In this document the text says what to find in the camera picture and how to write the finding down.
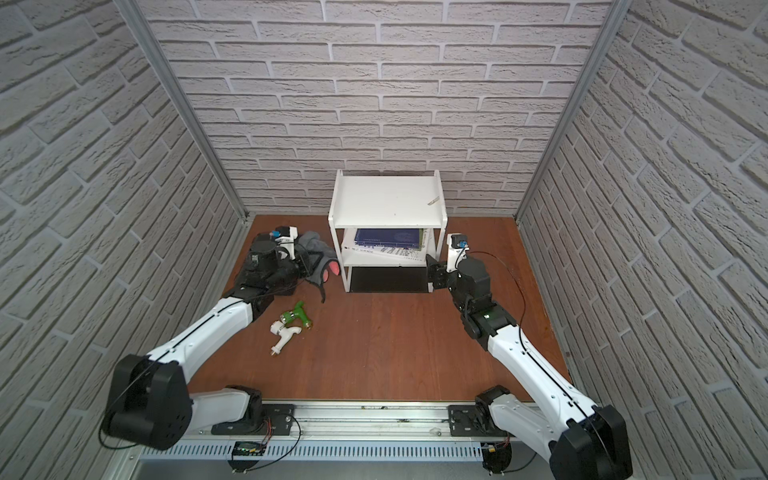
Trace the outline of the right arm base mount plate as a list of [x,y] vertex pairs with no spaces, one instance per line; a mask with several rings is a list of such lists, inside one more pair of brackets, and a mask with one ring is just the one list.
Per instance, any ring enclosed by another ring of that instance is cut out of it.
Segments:
[[452,437],[493,437],[507,435],[500,430],[490,414],[477,405],[448,405],[448,425]]

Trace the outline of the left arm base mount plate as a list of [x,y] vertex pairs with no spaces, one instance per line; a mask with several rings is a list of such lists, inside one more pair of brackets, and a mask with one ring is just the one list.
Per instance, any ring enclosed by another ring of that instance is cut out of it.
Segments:
[[237,421],[224,422],[211,427],[212,435],[289,436],[295,421],[294,404],[264,404],[249,407],[245,416]]

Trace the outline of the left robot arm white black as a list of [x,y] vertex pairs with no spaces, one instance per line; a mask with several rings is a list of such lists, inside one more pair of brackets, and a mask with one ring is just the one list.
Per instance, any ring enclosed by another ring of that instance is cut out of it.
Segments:
[[129,354],[115,366],[98,439],[127,447],[167,450],[185,434],[211,429],[259,434],[265,428],[259,391],[228,386],[192,394],[188,384],[231,337],[257,320],[277,296],[290,296],[308,277],[308,255],[293,226],[259,234],[234,286],[212,309],[173,339],[145,355]]

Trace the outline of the grey and pink cloth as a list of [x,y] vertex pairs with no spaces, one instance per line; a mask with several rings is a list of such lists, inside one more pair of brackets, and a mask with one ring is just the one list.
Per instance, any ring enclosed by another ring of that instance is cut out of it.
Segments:
[[341,274],[341,266],[336,251],[314,231],[300,235],[297,242],[314,253],[315,271],[309,278],[304,279],[319,290],[321,302],[324,303],[326,301],[324,285],[328,282],[331,275],[339,276]]

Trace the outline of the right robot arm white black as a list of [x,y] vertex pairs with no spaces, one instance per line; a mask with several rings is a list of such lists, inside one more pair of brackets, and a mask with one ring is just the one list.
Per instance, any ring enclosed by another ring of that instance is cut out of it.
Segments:
[[429,281],[451,293],[468,335],[511,372],[537,404],[532,409],[494,387],[478,396],[480,414],[525,443],[557,479],[628,479],[633,466],[623,416],[566,380],[530,343],[519,322],[492,298],[482,261],[461,255],[427,259]]

